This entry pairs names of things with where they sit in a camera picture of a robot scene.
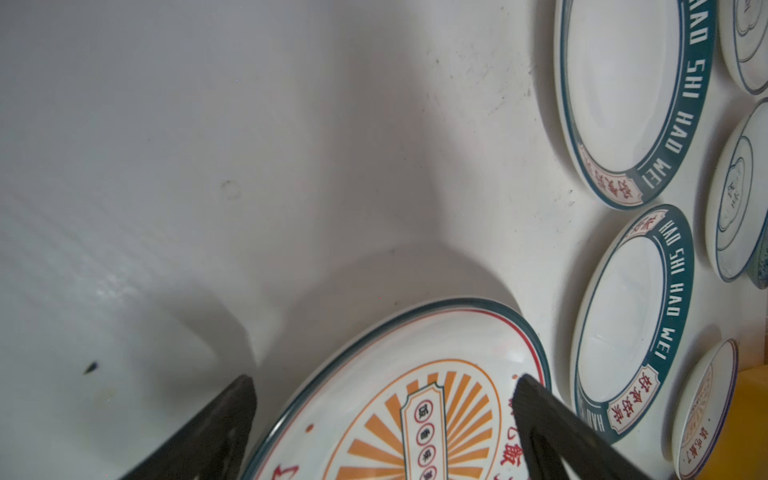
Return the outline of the orange sunburst plate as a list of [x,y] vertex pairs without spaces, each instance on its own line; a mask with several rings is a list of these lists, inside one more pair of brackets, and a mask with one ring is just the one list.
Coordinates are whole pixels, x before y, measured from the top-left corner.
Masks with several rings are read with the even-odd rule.
[[369,329],[296,392],[247,479],[525,479],[517,383],[549,386],[533,327],[499,302],[456,297]]
[[738,366],[737,341],[726,339],[710,349],[688,374],[671,437],[678,478],[695,478],[708,462],[730,409]]

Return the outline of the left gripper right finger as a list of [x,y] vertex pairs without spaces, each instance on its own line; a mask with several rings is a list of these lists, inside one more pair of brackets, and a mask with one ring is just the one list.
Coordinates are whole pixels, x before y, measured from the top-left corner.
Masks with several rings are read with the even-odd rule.
[[550,391],[525,374],[512,404],[532,479],[645,479],[647,476],[583,423]]

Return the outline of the green rim plate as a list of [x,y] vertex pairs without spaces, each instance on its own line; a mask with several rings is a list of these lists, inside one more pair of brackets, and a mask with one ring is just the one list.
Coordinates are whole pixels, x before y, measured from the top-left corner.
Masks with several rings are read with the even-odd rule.
[[651,203],[701,120],[716,43],[713,1],[560,1],[554,78],[568,154],[608,207]]
[[629,435],[660,395],[685,330],[694,270],[686,215],[660,204],[624,227],[591,276],[569,386],[577,416],[609,444]]

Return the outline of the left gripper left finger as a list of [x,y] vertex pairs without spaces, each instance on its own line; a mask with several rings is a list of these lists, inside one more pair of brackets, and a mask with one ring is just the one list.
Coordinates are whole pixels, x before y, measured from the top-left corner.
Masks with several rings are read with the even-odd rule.
[[238,376],[126,479],[237,479],[257,410],[254,383]]

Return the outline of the yellow plastic bin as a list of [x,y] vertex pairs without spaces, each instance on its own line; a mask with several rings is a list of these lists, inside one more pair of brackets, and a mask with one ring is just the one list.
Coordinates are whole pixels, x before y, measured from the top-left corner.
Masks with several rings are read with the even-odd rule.
[[767,478],[767,366],[738,374],[729,413],[698,479]]

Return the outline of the small teal patterned plate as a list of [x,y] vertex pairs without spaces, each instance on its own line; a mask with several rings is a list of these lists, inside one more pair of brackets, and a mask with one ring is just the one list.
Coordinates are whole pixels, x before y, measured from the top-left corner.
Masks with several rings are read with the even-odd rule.
[[768,232],[764,226],[760,240],[747,266],[747,274],[751,282],[760,290],[767,288],[768,283]]

